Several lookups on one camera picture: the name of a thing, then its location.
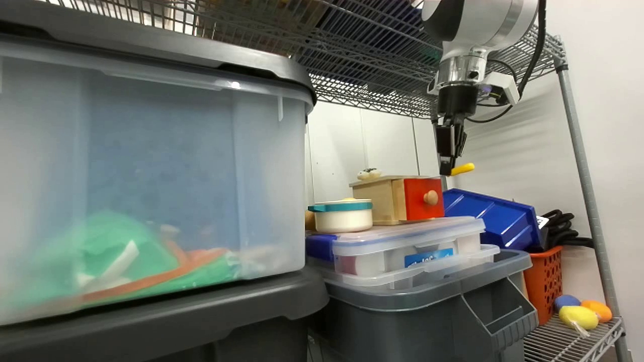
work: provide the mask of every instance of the green object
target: green object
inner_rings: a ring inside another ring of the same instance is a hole
[[[364,211],[372,210],[370,199],[347,199],[334,203],[315,203],[308,208],[314,213],[334,213],[334,211]]]
[[[94,213],[35,253],[26,266],[29,288],[10,296],[10,303],[46,306],[83,296],[78,278],[101,278],[128,244],[139,253],[122,278],[135,281],[178,267],[176,255],[148,225],[121,213]]]
[[[176,255],[147,225],[118,213],[96,213],[72,232],[81,238],[81,272],[101,276],[124,249],[135,244],[139,257],[124,272],[127,280],[142,280],[178,267]]]

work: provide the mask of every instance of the label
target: label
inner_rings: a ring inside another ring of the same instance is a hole
[[[410,255],[404,255],[404,267],[410,267],[414,264],[432,262],[432,259],[453,257],[455,253],[456,253],[456,249],[453,246],[443,248],[443,249],[432,249],[432,251],[410,253]]]

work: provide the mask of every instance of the wire shelf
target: wire shelf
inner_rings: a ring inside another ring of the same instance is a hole
[[[440,45],[424,30],[419,0],[41,0],[202,38],[298,58],[319,100],[428,119],[426,84]],[[519,77],[537,30],[496,58]],[[561,43],[547,37],[533,77],[554,70]]]
[[[599,362],[622,336],[620,317],[599,325],[590,338],[579,338],[559,319],[551,319],[525,338],[525,362]]]

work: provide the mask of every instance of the blue container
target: blue container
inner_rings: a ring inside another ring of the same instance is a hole
[[[310,234],[306,236],[306,255],[334,262],[334,241],[338,239],[337,234]]]
[[[445,215],[473,215],[484,222],[483,244],[505,249],[541,249],[541,234],[533,208],[463,190],[443,194]]]

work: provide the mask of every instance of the clear plastic bin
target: clear plastic bin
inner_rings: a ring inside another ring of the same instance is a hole
[[[445,217],[363,234],[314,234],[308,255],[326,280],[349,288],[408,288],[421,274],[494,262],[499,248],[481,246],[481,232],[481,219]]]
[[[306,84],[2,35],[0,81],[0,325],[304,266]]]

